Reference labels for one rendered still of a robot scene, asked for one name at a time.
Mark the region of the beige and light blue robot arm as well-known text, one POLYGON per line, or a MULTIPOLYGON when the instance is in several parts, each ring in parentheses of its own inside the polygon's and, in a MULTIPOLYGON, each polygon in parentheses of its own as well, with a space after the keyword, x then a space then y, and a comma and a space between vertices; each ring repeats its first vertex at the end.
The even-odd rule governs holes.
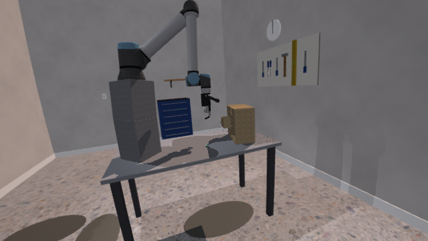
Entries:
POLYGON ((197 41, 197 18, 199 16, 199 8, 193 0, 186 1, 184 6, 184 11, 180 11, 178 15, 171 19, 142 46, 134 42, 118 43, 118 59, 120 66, 118 80, 146 80, 142 70, 144 70, 151 61, 151 57, 186 27, 188 65, 186 85, 188 87, 201 86, 201 93, 211 92, 210 75, 200 74, 199 76, 197 41))

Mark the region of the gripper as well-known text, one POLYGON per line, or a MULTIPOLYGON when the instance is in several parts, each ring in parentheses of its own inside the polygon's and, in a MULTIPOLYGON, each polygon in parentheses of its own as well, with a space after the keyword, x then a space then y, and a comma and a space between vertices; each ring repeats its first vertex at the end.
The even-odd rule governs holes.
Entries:
POLYGON ((202 93, 203 96, 201 96, 201 106, 206 106, 207 109, 205 109, 204 112, 209 113, 209 117, 210 117, 211 116, 211 99, 208 98, 208 94, 210 93, 202 93))

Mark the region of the wooden chest of drawers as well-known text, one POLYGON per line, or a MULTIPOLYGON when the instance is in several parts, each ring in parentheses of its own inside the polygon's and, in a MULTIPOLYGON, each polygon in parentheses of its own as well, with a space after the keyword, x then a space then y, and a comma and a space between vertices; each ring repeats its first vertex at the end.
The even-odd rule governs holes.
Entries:
POLYGON ((234 110, 235 144, 255 143, 255 108, 246 104, 227 105, 234 110))

